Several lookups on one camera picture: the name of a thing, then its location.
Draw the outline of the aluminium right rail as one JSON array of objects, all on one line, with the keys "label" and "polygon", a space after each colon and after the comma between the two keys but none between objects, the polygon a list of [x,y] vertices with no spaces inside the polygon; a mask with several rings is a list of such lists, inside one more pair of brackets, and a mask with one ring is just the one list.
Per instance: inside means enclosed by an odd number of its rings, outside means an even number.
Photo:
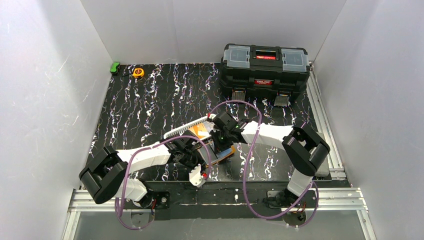
[{"label": "aluminium right rail", "polygon": [[307,81],[307,95],[309,98],[310,106],[312,108],[313,116],[317,130],[323,133],[324,140],[330,146],[330,153],[328,157],[329,168],[334,172],[344,171],[344,166],[334,140],[334,136],[330,127],[330,123],[323,105],[321,92],[318,86],[317,77],[314,72],[314,62],[310,61],[310,77]]}]

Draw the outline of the grey plastic case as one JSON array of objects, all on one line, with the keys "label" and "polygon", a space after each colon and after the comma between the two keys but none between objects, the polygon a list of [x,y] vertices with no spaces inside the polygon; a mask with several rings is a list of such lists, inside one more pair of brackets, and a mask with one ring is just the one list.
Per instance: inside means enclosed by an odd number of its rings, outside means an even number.
[{"label": "grey plastic case", "polygon": [[[318,132],[317,131],[316,133],[324,140],[325,143],[327,143],[325,141],[325,136],[324,136],[324,134],[322,132]],[[317,151],[317,149],[318,149],[318,147],[315,147],[312,150],[311,155],[314,154]],[[329,153],[327,153],[327,155],[326,155],[323,163],[317,169],[317,171],[316,171],[316,173],[314,175],[315,177],[317,177],[317,178],[318,177],[326,177],[326,176],[328,176],[330,174],[330,167],[329,167],[329,161],[328,161],[328,155],[329,155]]]}]

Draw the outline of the yellow tape measure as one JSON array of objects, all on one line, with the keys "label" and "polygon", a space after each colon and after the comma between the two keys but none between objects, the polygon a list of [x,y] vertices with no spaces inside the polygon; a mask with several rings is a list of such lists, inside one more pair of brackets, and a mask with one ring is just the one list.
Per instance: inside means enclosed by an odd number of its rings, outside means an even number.
[{"label": "yellow tape measure", "polygon": [[133,70],[132,76],[136,79],[142,78],[145,75],[145,71],[141,67],[137,67]]}]

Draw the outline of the white plastic basket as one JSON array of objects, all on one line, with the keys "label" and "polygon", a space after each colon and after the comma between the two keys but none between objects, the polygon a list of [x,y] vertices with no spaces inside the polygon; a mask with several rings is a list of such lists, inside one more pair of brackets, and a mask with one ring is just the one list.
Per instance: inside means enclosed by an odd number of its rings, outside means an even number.
[{"label": "white plastic basket", "polygon": [[[209,133],[210,133],[210,132],[213,130],[213,128],[214,128],[214,124],[213,124],[212,122],[208,121],[208,116],[203,116],[203,117],[201,117],[201,118],[198,118],[198,119],[196,119],[196,120],[193,120],[193,121],[191,121],[191,122],[189,122],[189,123],[186,123],[186,124],[184,124],[184,125],[182,125],[182,126],[180,126],[180,127],[174,128],[174,129],[172,129],[172,130],[170,130],[170,131],[166,132],[166,133],[163,135],[163,138],[164,138],[164,139],[167,139],[167,138],[172,138],[172,137],[176,137],[176,136],[182,136],[184,132],[186,132],[186,131],[190,131],[190,128],[191,128],[191,127],[193,127],[193,126],[195,126],[195,125],[197,125],[197,124],[200,124],[200,123],[204,123],[204,125],[208,128],[208,132],[209,132]],[[204,141],[204,140],[207,140],[207,139],[210,139],[210,138],[211,138],[211,135],[210,135],[209,137],[205,138],[205,139],[200,139],[200,140]]]}]

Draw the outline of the orange leather card holder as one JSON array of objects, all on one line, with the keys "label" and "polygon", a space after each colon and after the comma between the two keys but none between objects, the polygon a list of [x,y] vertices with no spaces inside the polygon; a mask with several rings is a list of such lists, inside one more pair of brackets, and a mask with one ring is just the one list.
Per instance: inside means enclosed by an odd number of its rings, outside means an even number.
[{"label": "orange leather card holder", "polygon": [[213,142],[207,144],[206,147],[202,146],[197,151],[199,152],[199,154],[202,158],[202,162],[205,164],[206,167],[209,167],[209,157],[208,157],[207,150],[210,153],[210,156],[211,156],[210,163],[212,165],[215,165],[215,164],[231,157],[236,152],[236,148],[234,147],[234,145],[232,145],[230,148],[223,150],[221,152],[215,151],[215,145],[214,145]]}]

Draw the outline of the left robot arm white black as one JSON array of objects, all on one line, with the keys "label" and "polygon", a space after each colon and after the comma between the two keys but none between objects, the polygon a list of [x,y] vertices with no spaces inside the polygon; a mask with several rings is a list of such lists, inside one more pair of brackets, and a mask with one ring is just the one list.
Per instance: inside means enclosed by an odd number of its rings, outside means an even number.
[{"label": "left robot arm white black", "polygon": [[119,151],[106,146],[85,165],[78,177],[96,204],[103,204],[112,198],[141,201],[149,191],[141,181],[130,179],[129,175],[170,163],[186,166],[190,183],[199,188],[209,176],[209,168],[201,162],[198,151],[205,146],[189,130],[181,136],[168,137],[139,148]]}]

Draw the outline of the black red toolbox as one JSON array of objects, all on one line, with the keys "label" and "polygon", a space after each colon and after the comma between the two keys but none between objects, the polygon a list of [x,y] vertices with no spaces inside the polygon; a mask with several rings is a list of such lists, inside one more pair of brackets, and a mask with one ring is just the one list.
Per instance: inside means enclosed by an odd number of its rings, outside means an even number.
[{"label": "black red toolbox", "polygon": [[306,90],[311,68],[301,47],[228,43],[220,61],[220,90],[231,100],[267,99],[287,107]]}]

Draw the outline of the green small object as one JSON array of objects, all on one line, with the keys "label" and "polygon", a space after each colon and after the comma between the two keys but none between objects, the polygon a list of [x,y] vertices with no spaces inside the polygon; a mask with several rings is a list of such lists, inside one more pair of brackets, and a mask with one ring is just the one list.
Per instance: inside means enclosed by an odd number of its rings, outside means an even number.
[{"label": "green small object", "polygon": [[111,67],[110,67],[110,69],[109,69],[109,72],[112,75],[118,74],[119,73],[119,69],[120,69],[120,65],[121,65],[120,62],[113,62],[112,65],[111,65]]}]

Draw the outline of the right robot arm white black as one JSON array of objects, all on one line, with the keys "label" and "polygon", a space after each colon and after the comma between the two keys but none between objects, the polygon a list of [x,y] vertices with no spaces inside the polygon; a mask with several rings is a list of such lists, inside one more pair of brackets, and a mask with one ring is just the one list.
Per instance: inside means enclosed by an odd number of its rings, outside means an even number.
[{"label": "right robot arm white black", "polygon": [[221,151],[233,143],[261,144],[286,152],[295,170],[287,190],[299,197],[307,189],[331,151],[328,143],[307,123],[270,125],[251,119],[236,120],[227,112],[209,115],[210,132],[215,150]]}]

